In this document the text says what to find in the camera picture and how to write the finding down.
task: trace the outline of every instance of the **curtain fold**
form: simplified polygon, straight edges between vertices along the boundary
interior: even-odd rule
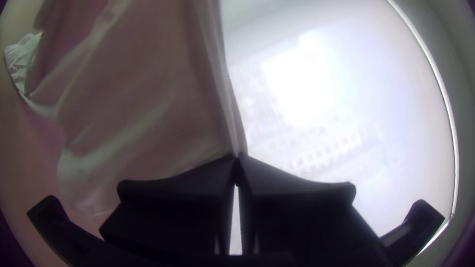
[[[218,0],[47,0],[24,97],[62,128],[57,178],[77,209],[123,179],[167,178],[246,151]]]

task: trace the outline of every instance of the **fabric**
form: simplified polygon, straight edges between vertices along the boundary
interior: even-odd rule
[[[63,127],[57,178],[76,208],[108,211],[123,179],[166,178],[245,151],[219,1],[45,5],[20,92]]]

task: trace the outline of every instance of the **pink fabric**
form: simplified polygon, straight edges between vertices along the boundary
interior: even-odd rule
[[[165,178],[245,140],[216,0],[56,1],[26,92],[63,127],[64,195],[100,213],[125,178]]]

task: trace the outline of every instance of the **bright window light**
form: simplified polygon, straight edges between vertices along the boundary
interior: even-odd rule
[[[428,57],[388,2],[225,0],[223,23],[250,156],[301,178],[353,183],[353,205],[379,236],[419,199],[450,218],[448,110]]]

